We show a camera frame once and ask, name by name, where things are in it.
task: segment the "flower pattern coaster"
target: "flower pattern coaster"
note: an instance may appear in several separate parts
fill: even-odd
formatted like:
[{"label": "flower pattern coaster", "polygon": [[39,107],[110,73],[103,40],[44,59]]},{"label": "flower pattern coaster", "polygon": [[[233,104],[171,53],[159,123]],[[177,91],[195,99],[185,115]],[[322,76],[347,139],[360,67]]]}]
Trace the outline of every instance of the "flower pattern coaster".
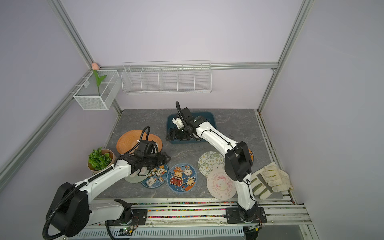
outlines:
[{"label": "flower pattern coaster", "polygon": [[170,169],[167,176],[169,188],[176,193],[191,191],[197,182],[197,172],[189,164],[179,163]]},{"label": "flower pattern coaster", "polygon": [[212,196],[220,200],[228,200],[236,194],[235,183],[224,168],[214,169],[208,175],[207,187]]},{"label": "flower pattern coaster", "polygon": [[141,184],[144,187],[148,188],[160,187],[167,180],[167,175],[167,164],[161,165],[160,167],[155,167],[154,169],[152,169],[151,173],[147,176],[147,178],[141,181]]},{"label": "flower pattern coaster", "polygon": [[224,168],[224,157],[218,152],[206,152],[199,158],[200,172],[208,177],[212,170]]}]

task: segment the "white wall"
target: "white wall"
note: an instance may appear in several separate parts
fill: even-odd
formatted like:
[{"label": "white wall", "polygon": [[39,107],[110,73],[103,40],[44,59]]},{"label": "white wall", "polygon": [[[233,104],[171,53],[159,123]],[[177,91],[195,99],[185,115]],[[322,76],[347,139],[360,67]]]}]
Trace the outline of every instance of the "white wall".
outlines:
[{"label": "white wall", "polygon": [[73,101],[1,192],[1,239],[43,239],[45,215],[57,188],[91,176],[88,154],[103,146],[116,116],[114,109],[84,111]]},{"label": "white wall", "polygon": [[0,167],[87,67],[45,0],[0,7]]},{"label": "white wall", "polygon": [[302,0],[63,0],[100,65],[277,61]]},{"label": "white wall", "polygon": [[383,12],[317,0],[262,112],[320,239],[383,239]]},{"label": "white wall", "polygon": [[117,101],[125,108],[175,108],[175,101],[188,108],[258,108],[272,76],[271,69],[214,70],[212,92],[193,94],[127,95]]}]

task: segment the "metal grille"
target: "metal grille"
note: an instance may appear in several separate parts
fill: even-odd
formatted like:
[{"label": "metal grille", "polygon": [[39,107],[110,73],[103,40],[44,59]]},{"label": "metal grille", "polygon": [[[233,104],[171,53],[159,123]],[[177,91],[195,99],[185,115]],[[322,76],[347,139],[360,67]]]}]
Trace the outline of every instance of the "metal grille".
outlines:
[{"label": "metal grille", "polygon": [[[127,238],[119,236],[120,228],[111,228],[112,235],[116,238]],[[243,227],[225,226],[225,227],[155,227],[138,228],[131,238],[204,238],[204,237],[237,237],[244,236]],[[76,236],[69,239],[97,239],[109,238],[105,227],[84,229]]]},{"label": "metal grille", "polygon": [[121,81],[116,70],[98,70],[98,74],[107,75],[99,91],[96,78],[91,74],[73,96],[84,110],[108,110],[120,90]]},{"label": "metal grille", "polygon": [[122,89],[127,94],[141,93],[210,93],[210,64],[124,67]]}]

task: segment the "blue cartoon coaster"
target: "blue cartoon coaster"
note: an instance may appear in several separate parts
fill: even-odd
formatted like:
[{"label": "blue cartoon coaster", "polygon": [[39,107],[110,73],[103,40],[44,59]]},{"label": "blue cartoon coaster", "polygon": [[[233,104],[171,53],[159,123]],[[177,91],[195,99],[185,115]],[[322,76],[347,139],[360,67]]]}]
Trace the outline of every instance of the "blue cartoon coaster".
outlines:
[{"label": "blue cartoon coaster", "polygon": [[141,184],[147,188],[160,187],[166,180],[168,175],[168,166],[166,164],[152,169],[146,179]]},{"label": "blue cartoon coaster", "polygon": [[191,191],[197,182],[197,172],[189,164],[176,164],[169,170],[167,176],[168,186],[177,193]]}]

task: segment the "cartoon car illustration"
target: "cartoon car illustration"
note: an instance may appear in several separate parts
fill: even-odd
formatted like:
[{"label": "cartoon car illustration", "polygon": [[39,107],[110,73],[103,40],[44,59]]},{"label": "cartoon car illustration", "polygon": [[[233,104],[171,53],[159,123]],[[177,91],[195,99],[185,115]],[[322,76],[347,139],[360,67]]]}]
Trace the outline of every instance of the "cartoon car illustration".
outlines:
[{"label": "cartoon car illustration", "polygon": [[173,171],[175,172],[175,175],[169,180],[169,183],[181,187],[181,185],[183,185],[183,170],[177,167]]}]

